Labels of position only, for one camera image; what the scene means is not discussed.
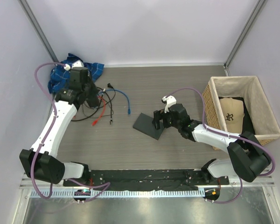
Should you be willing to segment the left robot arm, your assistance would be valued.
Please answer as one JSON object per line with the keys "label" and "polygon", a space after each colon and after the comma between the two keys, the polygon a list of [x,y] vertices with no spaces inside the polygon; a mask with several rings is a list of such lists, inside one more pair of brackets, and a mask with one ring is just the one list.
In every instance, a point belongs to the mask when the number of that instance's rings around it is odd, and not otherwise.
{"label": "left robot arm", "polygon": [[65,131],[85,101],[98,107],[98,89],[87,68],[74,67],[70,70],[69,84],[53,99],[53,111],[40,136],[29,150],[23,149],[20,153],[20,161],[29,178],[52,184],[70,178],[79,186],[89,183],[90,174],[85,171],[84,164],[63,163],[57,159]]}

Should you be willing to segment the black network switch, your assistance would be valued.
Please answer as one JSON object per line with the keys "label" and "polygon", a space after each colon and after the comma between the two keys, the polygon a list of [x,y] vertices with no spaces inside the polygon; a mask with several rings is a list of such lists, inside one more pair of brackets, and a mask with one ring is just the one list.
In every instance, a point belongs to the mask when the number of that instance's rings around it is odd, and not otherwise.
{"label": "black network switch", "polygon": [[153,118],[141,113],[133,124],[133,128],[153,139],[158,140],[164,131],[164,126],[160,123],[160,129],[156,129],[153,125]]}

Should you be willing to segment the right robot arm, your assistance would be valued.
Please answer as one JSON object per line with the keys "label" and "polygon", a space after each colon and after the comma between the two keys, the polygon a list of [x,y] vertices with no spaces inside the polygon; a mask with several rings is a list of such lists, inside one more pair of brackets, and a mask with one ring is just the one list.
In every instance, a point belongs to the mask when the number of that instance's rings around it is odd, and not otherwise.
{"label": "right robot arm", "polygon": [[228,154],[226,160],[213,159],[205,164],[201,178],[206,184],[232,175],[253,182],[272,163],[271,157],[252,133],[235,134],[213,129],[191,119],[182,104],[154,111],[152,123],[157,130],[161,126],[174,127],[183,138],[210,145]]}

